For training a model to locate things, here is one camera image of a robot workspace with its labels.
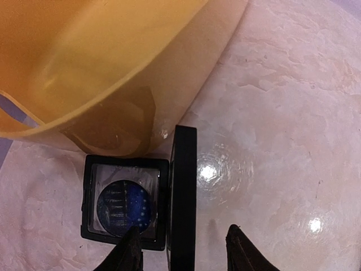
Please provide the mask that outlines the black brooch box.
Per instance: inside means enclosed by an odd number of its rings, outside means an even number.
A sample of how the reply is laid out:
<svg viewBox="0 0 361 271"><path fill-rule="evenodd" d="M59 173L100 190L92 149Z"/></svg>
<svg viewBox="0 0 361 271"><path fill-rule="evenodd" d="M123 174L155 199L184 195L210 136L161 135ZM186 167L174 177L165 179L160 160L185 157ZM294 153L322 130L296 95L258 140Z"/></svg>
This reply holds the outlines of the black brooch box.
<svg viewBox="0 0 361 271"><path fill-rule="evenodd" d="M85 159L81 236L113 245L98 270L142 270L145 250L194 270L196 204L196 128L176 126L170 159Z"/></svg>

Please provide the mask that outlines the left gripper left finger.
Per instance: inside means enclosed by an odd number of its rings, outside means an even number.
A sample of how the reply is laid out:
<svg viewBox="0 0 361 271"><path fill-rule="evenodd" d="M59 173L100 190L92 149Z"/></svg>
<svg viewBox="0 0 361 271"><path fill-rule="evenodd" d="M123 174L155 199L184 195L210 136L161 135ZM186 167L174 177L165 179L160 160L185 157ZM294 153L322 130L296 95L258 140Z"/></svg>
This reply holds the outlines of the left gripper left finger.
<svg viewBox="0 0 361 271"><path fill-rule="evenodd" d="M139 228L132 226L95 271L142 271L143 252Z"/></svg>

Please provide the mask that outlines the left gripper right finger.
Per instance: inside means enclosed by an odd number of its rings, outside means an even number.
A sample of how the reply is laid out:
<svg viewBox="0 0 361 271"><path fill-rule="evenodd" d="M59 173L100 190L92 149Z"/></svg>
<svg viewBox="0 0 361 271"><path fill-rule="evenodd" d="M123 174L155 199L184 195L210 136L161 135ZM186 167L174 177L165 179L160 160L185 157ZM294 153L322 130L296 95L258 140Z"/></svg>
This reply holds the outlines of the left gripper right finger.
<svg viewBox="0 0 361 271"><path fill-rule="evenodd" d="M227 270L230 271L279 271L272 265L243 233L232 224L226 236Z"/></svg>

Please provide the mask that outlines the yellow plastic basket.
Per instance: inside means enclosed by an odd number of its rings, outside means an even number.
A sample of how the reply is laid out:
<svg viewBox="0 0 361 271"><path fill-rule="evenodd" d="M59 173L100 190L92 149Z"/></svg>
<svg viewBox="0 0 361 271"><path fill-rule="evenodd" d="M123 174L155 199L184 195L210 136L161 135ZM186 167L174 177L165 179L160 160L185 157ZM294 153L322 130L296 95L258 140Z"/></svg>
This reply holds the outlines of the yellow plastic basket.
<svg viewBox="0 0 361 271"><path fill-rule="evenodd" d="M246 1L2 1L1 136L136 157L179 123Z"/></svg>

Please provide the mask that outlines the round blue brooch badge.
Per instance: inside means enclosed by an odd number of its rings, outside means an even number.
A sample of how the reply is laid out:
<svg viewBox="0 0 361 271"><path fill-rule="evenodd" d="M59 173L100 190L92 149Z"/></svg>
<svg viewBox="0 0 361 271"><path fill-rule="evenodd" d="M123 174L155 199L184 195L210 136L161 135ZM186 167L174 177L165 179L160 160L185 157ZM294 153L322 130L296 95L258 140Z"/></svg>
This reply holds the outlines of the round blue brooch badge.
<svg viewBox="0 0 361 271"><path fill-rule="evenodd" d="M112 236L121 237L132 226L142 233L152 221L151 198L133 181L115 181L100 193L96 214L101 226Z"/></svg>

